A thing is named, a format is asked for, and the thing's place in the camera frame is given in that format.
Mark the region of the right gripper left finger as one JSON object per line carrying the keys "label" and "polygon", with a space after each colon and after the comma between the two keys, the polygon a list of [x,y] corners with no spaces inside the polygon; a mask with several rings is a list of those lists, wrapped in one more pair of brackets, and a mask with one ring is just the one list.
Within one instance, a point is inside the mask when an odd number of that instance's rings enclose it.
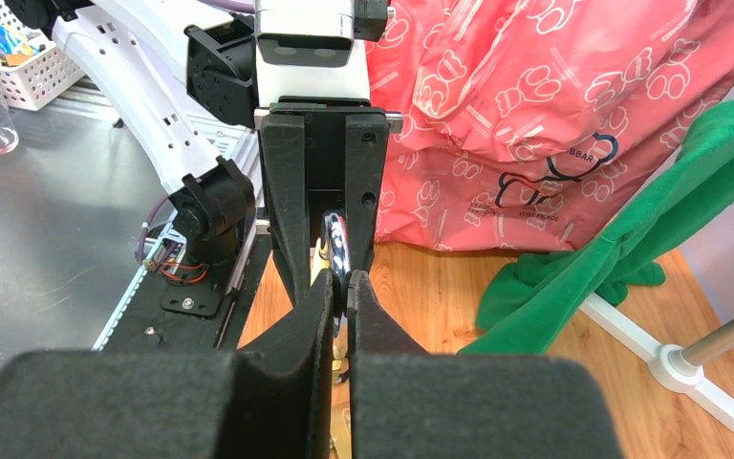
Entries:
{"label": "right gripper left finger", "polygon": [[335,281],[237,351],[22,354],[0,371],[0,458],[325,458]]}

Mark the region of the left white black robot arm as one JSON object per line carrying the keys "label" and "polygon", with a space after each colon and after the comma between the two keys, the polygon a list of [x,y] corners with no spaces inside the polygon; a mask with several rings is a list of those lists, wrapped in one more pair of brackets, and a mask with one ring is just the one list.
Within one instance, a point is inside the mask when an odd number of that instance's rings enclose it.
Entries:
{"label": "left white black robot arm", "polygon": [[177,211],[191,262],[243,257],[256,207],[250,178],[182,114],[149,66],[159,57],[216,120],[253,130],[274,261],[292,299],[310,287],[321,240],[341,287],[366,272],[388,141],[400,113],[370,100],[366,46],[394,14],[387,1],[258,1],[250,13],[201,1],[11,1],[108,98]]}

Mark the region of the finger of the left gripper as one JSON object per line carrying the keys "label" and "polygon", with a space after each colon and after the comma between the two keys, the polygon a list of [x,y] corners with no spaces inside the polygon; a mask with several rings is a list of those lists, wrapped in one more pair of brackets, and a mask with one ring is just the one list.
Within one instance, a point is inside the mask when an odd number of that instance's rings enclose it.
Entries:
{"label": "finger of the left gripper", "polygon": [[345,119],[345,213],[351,266],[368,271],[374,237],[388,124],[379,111],[361,111]]}
{"label": "finger of the left gripper", "polygon": [[273,261],[295,305],[311,285],[304,118],[265,116],[260,143]]}

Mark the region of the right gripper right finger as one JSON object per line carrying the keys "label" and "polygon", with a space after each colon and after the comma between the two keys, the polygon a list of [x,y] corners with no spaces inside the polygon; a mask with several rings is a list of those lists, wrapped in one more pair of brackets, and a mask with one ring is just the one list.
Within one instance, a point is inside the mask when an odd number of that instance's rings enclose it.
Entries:
{"label": "right gripper right finger", "polygon": [[426,352],[367,273],[348,293],[357,458],[619,458],[603,393],[572,360]]}

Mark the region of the brass padlock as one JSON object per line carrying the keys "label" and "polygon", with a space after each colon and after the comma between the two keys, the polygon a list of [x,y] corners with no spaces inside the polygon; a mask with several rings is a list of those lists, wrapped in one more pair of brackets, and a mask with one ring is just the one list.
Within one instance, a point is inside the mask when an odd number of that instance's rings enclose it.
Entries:
{"label": "brass padlock", "polygon": [[352,458],[350,403],[344,401],[343,384],[348,377],[346,308],[351,275],[351,255],[346,221],[342,211],[328,210],[322,217],[322,230],[313,265],[327,268],[334,282],[333,389],[330,445],[335,458]]}

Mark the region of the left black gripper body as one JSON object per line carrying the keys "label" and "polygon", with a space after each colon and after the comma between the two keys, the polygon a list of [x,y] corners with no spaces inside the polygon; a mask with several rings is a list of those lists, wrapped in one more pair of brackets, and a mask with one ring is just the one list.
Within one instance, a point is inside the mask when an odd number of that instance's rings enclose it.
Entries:
{"label": "left black gripper body", "polygon": [[402,115],[365,101],[281,102],[257,119],[270,232],[282,251],[309,246],[327,210],[347,222],[353,253],[374,249],[378,196]]}

